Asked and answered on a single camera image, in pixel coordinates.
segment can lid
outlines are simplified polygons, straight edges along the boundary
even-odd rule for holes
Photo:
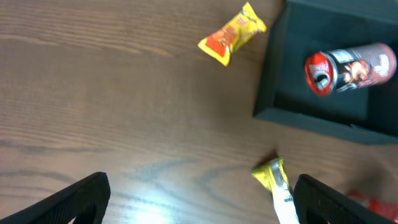
[[[333,66],[328,57],[318,52],[309,57],[304,65],[307,83],[317,95],[328,95],[334,85]]]

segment red can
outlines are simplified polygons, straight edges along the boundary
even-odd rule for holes
[[[394,51],[386,44],[318,52],[307,59],[305,76],[320,96],[382,84],[396,70]]]

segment wood grain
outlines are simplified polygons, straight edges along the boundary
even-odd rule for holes
[[[252,119],[267,34],[226,68],[197,48],[243,4],[0,0],[0,217],[103,171],[104,223],[277,223],[250,176],[275,148],[293,185],[398,200],[397,147]]]

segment black box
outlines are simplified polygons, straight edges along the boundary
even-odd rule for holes
[[[305,59],[381,42],[398,54],[398,1],[290,0],[273,25],[254,116],[363,144],[398,143],[398,75],[385,84],[317,96]]]

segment yellow wrapper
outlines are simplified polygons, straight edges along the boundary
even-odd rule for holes
[[[238,15],[222,29],[201,40],[198,46],[227,66],[232,53],[250,40],[254,34],[265,31],[266,25],[256,16],[247,2]]]
[[[254,169],[251,174],[272,192],[280,224],[300,224],[283,164],[284,159],[280,157]]]
[[[273,191],[274,189],[280,187],[277,184],[277,181],[275,179],[274,172],[272,171],[272,168],[278,169],[280,172],[280,176],[283,179],[283,182],[285,182],[289,186],[289,181],[287,179],[286,173],[283,168],[284,164],[284,158],[280,157],[278,159],[274,159],[267,164],[264,164],[257,169],[254,169],[251,172],[251,175],[255,177],[266,189],[269,191]]]

